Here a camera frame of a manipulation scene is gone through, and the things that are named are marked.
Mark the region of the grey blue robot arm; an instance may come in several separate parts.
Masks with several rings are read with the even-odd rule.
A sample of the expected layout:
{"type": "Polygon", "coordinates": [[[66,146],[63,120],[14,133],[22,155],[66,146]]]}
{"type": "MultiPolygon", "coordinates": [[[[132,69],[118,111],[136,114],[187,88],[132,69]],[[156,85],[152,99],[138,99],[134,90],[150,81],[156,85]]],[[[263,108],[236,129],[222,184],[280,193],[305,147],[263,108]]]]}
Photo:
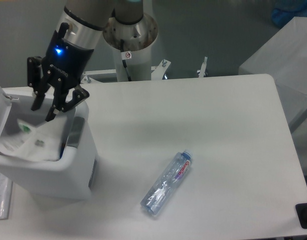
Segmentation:
{"type": "Polygon", "coordinates": [[[68,0],[45,56],[27,58],[27,85],[35,94],[31,110],[41,108],[50,87],[54,93],[47,122],[87,99],[81,76],[109,19],[131,25],[143,16],[141,0],[68,0]]]}

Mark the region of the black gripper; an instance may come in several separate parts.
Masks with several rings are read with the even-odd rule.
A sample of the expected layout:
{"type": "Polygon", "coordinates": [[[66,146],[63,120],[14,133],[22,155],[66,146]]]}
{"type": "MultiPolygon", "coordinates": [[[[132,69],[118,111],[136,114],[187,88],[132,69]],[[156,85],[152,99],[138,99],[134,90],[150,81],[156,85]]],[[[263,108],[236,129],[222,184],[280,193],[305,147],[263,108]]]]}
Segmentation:
{"type": "Polygon", "coordinates": [[[31,110],[39,110],[50,86],[55,88],[46,122],[52,121],[59,112],[72,110],[90,96],[78,84],[94,50],[82,48],[65,39],[69,26],[67,22],[60,24],[58,31],[53,33],[44,58],[27,58],[27,85],[33,89],[35,97],[31,110]],[[71,100],[66,101],[69,90],[73,88],[71,100]]]}

